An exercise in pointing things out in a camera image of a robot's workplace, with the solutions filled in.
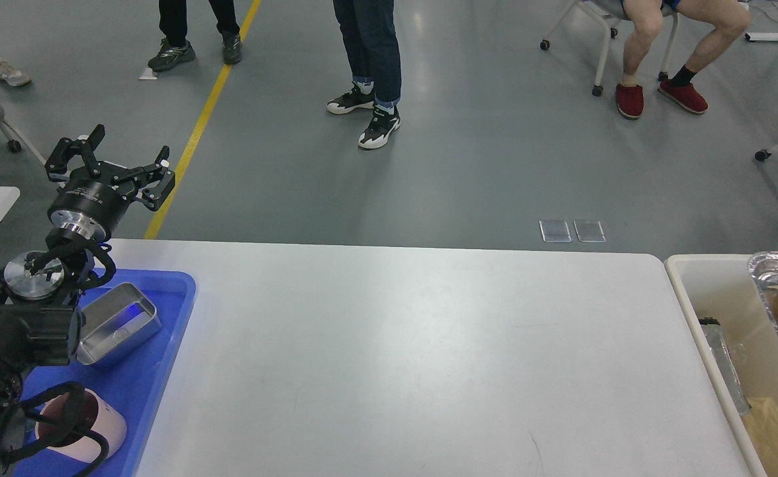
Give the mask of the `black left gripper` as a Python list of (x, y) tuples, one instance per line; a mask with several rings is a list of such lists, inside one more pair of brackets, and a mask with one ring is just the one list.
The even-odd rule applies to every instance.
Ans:
[[(67, 182), (48, 208), (50, 222), (57, 229), (74, 230), (96, 242), (111, 239), (131, 201), (159, 211), (176, 178), (167, 145), (147, 166), (100, 166), (94, 151), (104, 137), (105, 126), (98, 124), (85, 138), (61, 138), (44, 164), (49, 181)], [(76, 156), (82, 158), (84, 167), (70, 174), (68, 164)]]

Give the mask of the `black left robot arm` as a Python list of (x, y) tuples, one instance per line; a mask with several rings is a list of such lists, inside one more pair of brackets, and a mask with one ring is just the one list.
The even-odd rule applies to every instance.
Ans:
[(59, 184), (47, 212), (46, 250), (22, 253), (0, 269), (0, 476), (70, 437), (94, 444), (94, 459), (81, 476), (117, 447), (84, 427), (83, 384), (62, 382), (23, 398), (35, 368), (75, 360), (86, 324), (79, 300), (116, 274), (109, 241), (128, 206), (138, 202), (158, 211), (175, 186), (168, 147), (150, 165), (124, 167), (95, 157), (104, 136), (98, 125), (87, 136), (58, 141), (44, 166)]

